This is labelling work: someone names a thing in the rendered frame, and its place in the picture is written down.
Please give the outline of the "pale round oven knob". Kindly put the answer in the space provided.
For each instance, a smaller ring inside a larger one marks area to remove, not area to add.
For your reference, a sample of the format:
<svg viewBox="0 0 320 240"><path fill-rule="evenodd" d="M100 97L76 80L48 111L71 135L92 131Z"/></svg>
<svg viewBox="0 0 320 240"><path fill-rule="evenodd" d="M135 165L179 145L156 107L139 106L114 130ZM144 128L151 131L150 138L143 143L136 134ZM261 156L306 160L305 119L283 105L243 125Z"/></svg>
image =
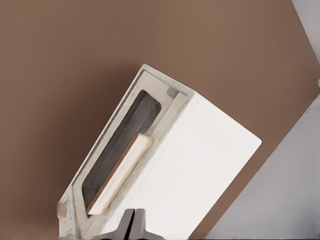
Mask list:
<svg viewBox="0 0 320 240"><path fill-rule="evenodd" d="M57 218L60 220L64 220L68 216L68 211L69 211L69 202L64 201L64 202L58 202L56 205L56 214Z"/></svg>

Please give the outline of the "white oven door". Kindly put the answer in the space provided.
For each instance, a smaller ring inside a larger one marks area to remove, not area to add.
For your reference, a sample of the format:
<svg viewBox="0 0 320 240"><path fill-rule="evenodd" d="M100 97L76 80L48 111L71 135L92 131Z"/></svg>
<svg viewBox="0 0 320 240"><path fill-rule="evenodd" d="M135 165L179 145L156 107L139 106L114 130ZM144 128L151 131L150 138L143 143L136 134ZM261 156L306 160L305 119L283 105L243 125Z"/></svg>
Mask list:
<svg viewBox="0 0 320 240"><path fill-rule="evenodd" d="M188 94L186 86L153 68L145 65L139 70L71 183L81 232L93 222L101 225L115 196L124 193L121 188L128 177L117 169L131 141L142 137L151 142L142 156L153 154Z"/></svg>

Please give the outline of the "white oven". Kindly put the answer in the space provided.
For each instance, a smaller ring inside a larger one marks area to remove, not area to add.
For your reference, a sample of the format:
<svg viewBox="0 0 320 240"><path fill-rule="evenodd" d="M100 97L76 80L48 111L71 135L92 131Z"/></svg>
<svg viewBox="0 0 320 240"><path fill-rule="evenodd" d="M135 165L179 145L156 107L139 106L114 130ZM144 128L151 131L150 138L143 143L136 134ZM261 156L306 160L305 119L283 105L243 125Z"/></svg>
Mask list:
<svg viewBox="0 0 320 240"><path fill-rule="evenodd" d="M124 192L114 197L105 221L94 221L81 231L73 208L72 181L88 153L59 200L69 203L67 218L58 219L59 240L93 240L112 232L127 209L134 209L134 216L136 209L145 209L145 230L162 240L190 239L262 142L187 88L184 106L153 153L140 158L122 185Z"/></svg>

